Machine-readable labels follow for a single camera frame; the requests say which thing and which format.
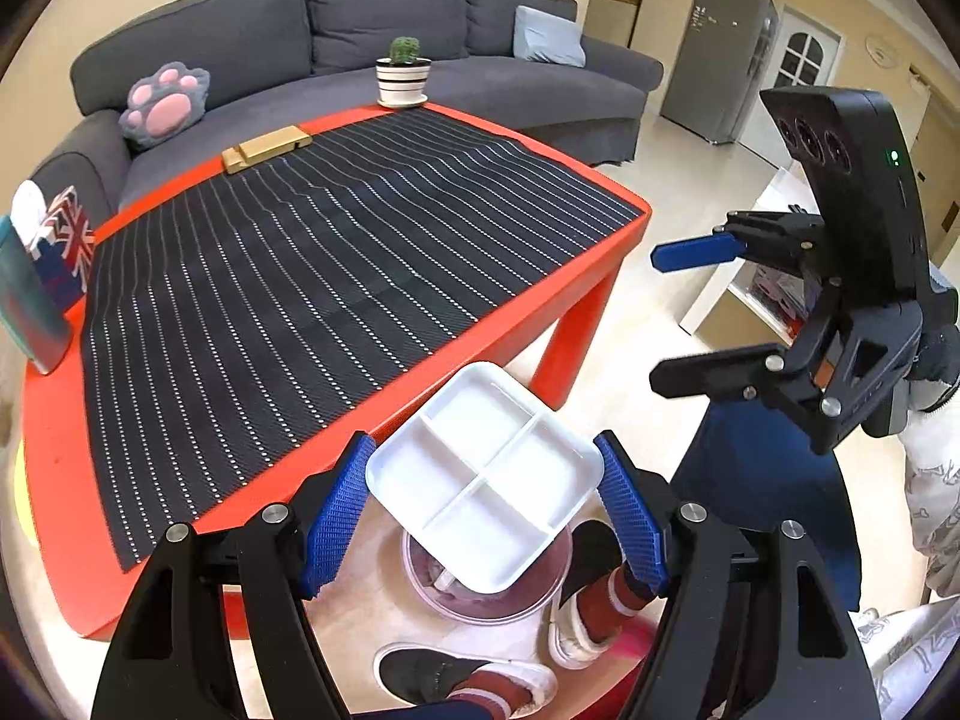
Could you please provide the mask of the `teal thermos bottle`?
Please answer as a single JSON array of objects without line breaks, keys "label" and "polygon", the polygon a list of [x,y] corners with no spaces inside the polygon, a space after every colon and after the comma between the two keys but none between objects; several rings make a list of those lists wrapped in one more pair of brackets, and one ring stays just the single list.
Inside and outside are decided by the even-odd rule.
[{"label": "teal thermos bottle", "polygon": [[59,366],[70,346],[70,325],[44,288],[34,260],[7,215],[2,216],[0,304],[3,327],[41,376]]}]

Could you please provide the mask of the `grey refrigerator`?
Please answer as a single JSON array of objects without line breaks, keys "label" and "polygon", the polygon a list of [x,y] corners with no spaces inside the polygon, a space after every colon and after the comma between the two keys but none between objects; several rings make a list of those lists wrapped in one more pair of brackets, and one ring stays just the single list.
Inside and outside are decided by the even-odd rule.
[{"label": "grey refrigerator", "polygon": [[777,29],[773,0],[693,0],[662,117],[711,145],[735,142]]}]

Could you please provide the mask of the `light blue cushion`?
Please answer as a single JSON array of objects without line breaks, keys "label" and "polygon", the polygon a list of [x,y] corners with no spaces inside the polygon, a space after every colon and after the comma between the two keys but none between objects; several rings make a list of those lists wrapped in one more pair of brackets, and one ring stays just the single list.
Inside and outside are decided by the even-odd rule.
[{"label": "light blue cushion", "polygon": [[514,13],[512,55],[540,64],[584,68],[583,32],[574,21],[519,5]]}]

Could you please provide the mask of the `potted cactus striped pot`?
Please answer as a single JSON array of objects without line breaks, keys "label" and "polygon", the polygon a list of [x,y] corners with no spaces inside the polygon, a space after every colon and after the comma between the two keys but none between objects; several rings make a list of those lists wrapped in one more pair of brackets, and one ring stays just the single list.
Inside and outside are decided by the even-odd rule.
[{"label": "potted cactus striped pot", "polygon": [[389,54],[376,60],[377,104],[387,109],[412,109],[428,101],[425,93],[431,60],[420,54],[420,41],[398,36]]}]

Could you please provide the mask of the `white slipper foot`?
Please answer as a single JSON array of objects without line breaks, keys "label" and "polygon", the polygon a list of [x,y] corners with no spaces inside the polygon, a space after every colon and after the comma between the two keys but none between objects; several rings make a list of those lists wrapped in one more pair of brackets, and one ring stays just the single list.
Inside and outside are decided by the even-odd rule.
[{"label": "white slipper foot", "polygon": [[612,647],[656,594],[633,575],[613,528],[602,520],[578,523],[571,546],[568,572],[551,603],[547,644],[558,667],[581,671]]}]

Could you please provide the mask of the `person's blue jeans leg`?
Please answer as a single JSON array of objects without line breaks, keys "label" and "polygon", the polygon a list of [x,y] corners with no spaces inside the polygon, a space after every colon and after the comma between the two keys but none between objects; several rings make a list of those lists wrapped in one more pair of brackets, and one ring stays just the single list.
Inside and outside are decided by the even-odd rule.
[{"label": "person's blue jeans leg", "polygon": [[861,551],[838,460],[816,454],[786,416],[754,401],[711,403],[672,488],[729,525],[769,532],[799,522],[844,608],[859,608]]}]

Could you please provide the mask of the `paw shaped cushion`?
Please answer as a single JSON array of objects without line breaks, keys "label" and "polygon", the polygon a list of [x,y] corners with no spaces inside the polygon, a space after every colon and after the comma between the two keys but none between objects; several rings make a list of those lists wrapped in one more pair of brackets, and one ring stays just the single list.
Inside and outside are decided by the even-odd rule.
[{"label": "paw shaped cushion", "polygon": [[210,73],[167,62],[140,78],[119,117],[122,135],[138,149],[151,149],[192,127],[205,115]]}]

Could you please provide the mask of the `grey sofa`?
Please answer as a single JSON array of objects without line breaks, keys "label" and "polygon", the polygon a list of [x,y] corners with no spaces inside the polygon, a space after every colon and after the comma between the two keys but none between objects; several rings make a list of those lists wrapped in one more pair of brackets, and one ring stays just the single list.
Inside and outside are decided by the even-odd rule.
[{"label": "grey sofa", "polygon": [[[91,44],[70,67],[82,120],[31,177],[75,187],[93,224],[228,146],[369,106],[376,64],[412,36],[430,59],[428,99],[597,166],[633,160],[661,62],[581,37],[584,60],[521,54],[524,8],[574,21],[574,0],[174,0]],[[121,129],[133,85],[172,62],[210,75],[205,114],[160,145]]]}]

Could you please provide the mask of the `white divided tray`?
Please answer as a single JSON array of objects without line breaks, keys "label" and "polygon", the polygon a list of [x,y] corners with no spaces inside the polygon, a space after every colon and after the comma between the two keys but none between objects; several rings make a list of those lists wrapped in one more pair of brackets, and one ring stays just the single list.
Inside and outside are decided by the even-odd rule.
[{"label": "white divided tray", "polygon": [[493,362],[455,372],[379,445],[366,486],[467,590],[509,589],[599,488],[596,445]]}]

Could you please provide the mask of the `white door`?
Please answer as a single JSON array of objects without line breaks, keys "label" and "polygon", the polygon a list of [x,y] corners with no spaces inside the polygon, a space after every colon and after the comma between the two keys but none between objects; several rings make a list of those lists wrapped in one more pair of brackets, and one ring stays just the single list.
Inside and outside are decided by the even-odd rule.
[{"label": "white door", "polygon": [[[836,32],[799,11],[785,8],[758,89],[826,85],[832,79],[839,46],[841,37]],[[760,99],[748,112],[739,142],[773,166],[788,169],[793,162],[775,119]]]}]

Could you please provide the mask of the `wooden block stand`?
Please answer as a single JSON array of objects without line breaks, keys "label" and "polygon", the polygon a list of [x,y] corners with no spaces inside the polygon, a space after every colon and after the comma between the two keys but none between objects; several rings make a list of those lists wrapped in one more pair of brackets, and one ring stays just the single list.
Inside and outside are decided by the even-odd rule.
[{"label": "wooden block stand", "polygon": [[287,125],[226,148],[221,153],[221,162],[226,174],[236,174],[311,143],[313,137],[309,133],[296,125]]}]

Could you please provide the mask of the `union jack tissue box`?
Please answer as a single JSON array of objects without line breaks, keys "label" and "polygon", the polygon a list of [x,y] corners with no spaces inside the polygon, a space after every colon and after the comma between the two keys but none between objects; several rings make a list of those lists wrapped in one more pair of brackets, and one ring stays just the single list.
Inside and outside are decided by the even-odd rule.
[{"label": "union jack tissue box", "polygon": [[34,181],[23,181],[11,200],[11,224],[31,255],[47,294],[62,312],[88,291],[94,231],[73,185],[44,199]]}]

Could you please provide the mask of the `black striped table mat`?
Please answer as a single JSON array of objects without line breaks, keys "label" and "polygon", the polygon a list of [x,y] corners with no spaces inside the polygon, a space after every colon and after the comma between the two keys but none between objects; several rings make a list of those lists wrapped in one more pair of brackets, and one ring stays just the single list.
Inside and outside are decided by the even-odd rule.
[{"label": "black striped table mat", "polygon": [[639,214],[516,138],[410,109],[114,232],[80,338],[119,564]]}]

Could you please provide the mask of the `pink trash bin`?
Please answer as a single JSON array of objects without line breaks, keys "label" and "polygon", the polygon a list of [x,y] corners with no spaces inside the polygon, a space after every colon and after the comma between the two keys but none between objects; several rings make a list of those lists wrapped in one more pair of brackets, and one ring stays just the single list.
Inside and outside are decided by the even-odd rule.
[{"label": "pink trash bin", "polygon": [[402,536],[405,572],[420,600],[439,614],[472,626],[500,626],[538,613],[562,588],[571,556],[573,538],[565,528],[511,587],[477,593],[455,578],[443,580],[443,566],[408,533]]}]

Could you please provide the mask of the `white low shelf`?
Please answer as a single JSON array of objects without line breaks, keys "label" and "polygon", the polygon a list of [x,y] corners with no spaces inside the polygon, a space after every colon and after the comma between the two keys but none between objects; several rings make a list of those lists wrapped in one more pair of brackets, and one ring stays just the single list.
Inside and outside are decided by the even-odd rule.
[{"label": "white low shelf", "polygon": [[704,344],[793,343],[807,317],[804,283],[769,266],[732,260],[713,275],[679,322]]}]

